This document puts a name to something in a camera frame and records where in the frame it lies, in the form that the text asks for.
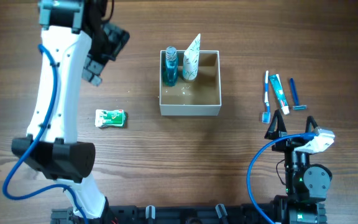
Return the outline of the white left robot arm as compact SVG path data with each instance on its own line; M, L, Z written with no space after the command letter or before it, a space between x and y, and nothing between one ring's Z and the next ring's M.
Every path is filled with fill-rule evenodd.
M117 223L92 175L96 148L80 142L77 110L82 81L98 86L101 72L129 40L111 22L113 1L41 0L38 3L42 69L37 102L23 138L12 140L17 164L26 164L61 188L72 223Z

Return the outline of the blue mouthwash bottle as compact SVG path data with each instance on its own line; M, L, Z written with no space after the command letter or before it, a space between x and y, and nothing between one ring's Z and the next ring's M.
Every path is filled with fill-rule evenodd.
M175 86L178 79L177 50L173 46L167 47L165 51L165 70L162 75L167 86Z

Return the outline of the white lotion tube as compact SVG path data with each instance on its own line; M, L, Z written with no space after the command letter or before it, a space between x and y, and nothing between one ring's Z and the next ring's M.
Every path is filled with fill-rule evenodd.
M186 82L193 82L197 77L200 58L200 45L201 34L198 34L184 52L182 76Z

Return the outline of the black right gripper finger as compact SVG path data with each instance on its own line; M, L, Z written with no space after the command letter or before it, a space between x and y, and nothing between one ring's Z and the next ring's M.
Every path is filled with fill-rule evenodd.
M264 138L269 140L276 140L286 135L287 129L285 127L283 116L280 110L275 110L272 121L268 127L267 132L265 133Z
M311 133L317 127L318 127L318 124L315 121L315 119L312 116L308 116L307 119L306 119L305 132L306 133Z

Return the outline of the green Dettol soap bar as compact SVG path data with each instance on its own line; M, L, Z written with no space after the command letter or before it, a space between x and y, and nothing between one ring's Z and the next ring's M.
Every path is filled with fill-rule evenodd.
M96 110L95 126L97 128L105 128L109 126L123 128L127 120L124 110Z

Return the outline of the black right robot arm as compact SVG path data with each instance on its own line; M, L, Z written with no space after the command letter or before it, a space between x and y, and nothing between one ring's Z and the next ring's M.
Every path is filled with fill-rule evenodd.
M312 164L310 156L324 152L334 138L334 133L319 127L312 116L307 117L305 132L300 137L290 137L280 111L274 112L265 139L276 140L272 150L284 153L286 194L277 195L270 202L267 220L294 224L328 222L323 202L333 174L321 164Z

